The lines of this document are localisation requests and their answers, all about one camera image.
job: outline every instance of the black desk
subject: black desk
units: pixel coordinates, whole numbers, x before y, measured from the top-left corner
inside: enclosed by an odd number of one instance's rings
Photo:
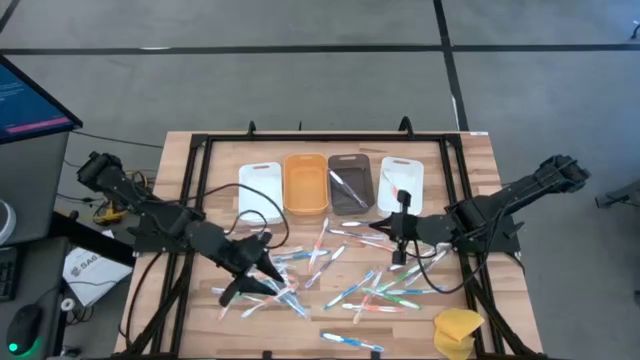
[[[3,246],[47,236],[69,133],[0,145],[0,199],[16,211]]]
[[[69,242],[66,238],[54,238],[20,246],[24,247],[25,256],[16,298],[0,303],[0,359],[40,360],[52,356],[55,350],[60,325],[60,292],[51,291],[38,303],[43,309],[43,317],[33,352],[12,356],[4,346],[7,326],[19,308],[35,302],[54,286],[60,287]]]

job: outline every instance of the wooden table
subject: wooden table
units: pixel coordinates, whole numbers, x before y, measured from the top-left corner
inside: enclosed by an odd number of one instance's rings
[[[177,199],[180,196],[182,179],[185,172],[190,132],[170,132],[167,136],[162,160],[156,178],[154,192],[165,199]],[[490,194],[500,189],[500,178],[493,156],[489,137],[486,134],[462,133],[464,154],[474,195]],[[238,169],[249,163],[277,161],[283,163],[291,153],[320,152],[327,157],[334,154],[364,153],[371,160],[371,173],[374,189],[377,189],[380,163],[386,156],[398,156],[419,160],[424,164],[424,205],[421,215],[443,213],[448,205],[448,197],[442,171],[440,151],[436,143],[428,142],[227,142],[215,143],[209,168],[207,189],[238,181]],[[458,198],[463,198],[453,149],[450,158]],[[196,164],[200,164],[202,154],[198,154]],[[195,193],[199,166],[193,176],[191,186]],[[229,188],[207,197],[204,209],[207,218],[221,226],[229,227],[237,215],[238,190]],[[330,211],[331,227],[339,221],[354,217],[337,218]],[[287,246],[303,245],[312,248],[325,215],[302,217],[287,214],[291,224],[291,236]],[[375,207],[360,219],[379,219]],[[280,227],[272,228],[274,239],[282,237]],[[321,340],[319,333],[328,331],[343,336],[367,340],[386,348],[383,358],[439,358],[442,355],[433,345],[433,318],[441,311],[451,308],[466,308],[464,291],[452,295],[421,295],[411,300],[423,305],[421,311],[408,310],[406,314],[365,313],[358,325],[352,324],[353,312],[339,305],[324,311],[322,307],[348,286],[358,282],[367,270],[386,268],[391,261],[390,253],[384,250],[363,247],[352,240],[339,235],[326,234],[324,247],[335,250],[344,241],[348,248],[338,262],[333,264],[310,289],[301,287],[299,299],[310,308],[311,320],[298,317],[290,308],[272,305],[259,310],[247,319],[240,314],[251,305],[241,302],[233,305],[226,317],[216,321],[220,306],[218,298],[211,294],[211,287],[224,287],[230,276],[215,267],[214,263],[202,256],[196,256],[190,283],[189,301],[182,346],[181,358],[221,357],[221,358],[260,358],[262,351],[271,350],[276,358],[368,358],[369,352],[341,344]],[[134,269],[130,290],[135,289],[140,276],[153,254],[140,257]],[[155,312],[165,273],[167,255],[161,256],[149,272],[137,299],[132,319],[133,334],[137,335]],[[297,265],[294,274],[304,284],[310,274],[307,261],[294,262]],[[176,277],[181,264],[176,267]],[[510,258],[503,254],[492,254],[488,263],[494,297],[498,309],[513,330],[525,344],[535,351],[541,351],[540,339],[522,270]],[[431,271],[432,279],[443,285],[455,286],[461,281],[458,258],[450,254]],[[385,272],[382,281],[391,280],[395,275]],[[424,287],[426,282],[420,279],[414,287]],[[131,295],[127,300],[128,309]],[[356,293],[348,298],[358,303],[363,295]],[[376,299],[374,304],[385,304]],[[127,313],[122,323],[126,323]],[[173,331],[174,313],[170,313],[165,324],[163,350],[168,350]],[[483,326],[487,351],[492,350],[488,325]],[[124,339],[119,337],[116,351],[124,349]]]

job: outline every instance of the blue screen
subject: blue screen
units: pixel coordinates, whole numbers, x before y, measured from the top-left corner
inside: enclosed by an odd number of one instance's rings
[[[0,65],[0,141],[73,125],[57,107]]]

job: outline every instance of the monitor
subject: monitor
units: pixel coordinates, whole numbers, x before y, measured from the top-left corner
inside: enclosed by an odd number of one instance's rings
[[[0,55],[0,144],[78,127],[80,119]]]

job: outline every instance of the orange plastic tray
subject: orange plastic tray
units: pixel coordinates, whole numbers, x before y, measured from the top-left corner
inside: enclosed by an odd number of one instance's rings
[[[329,206],[327,158],[292,154],[284,159],[284,207],[296,215],[323,213]]]

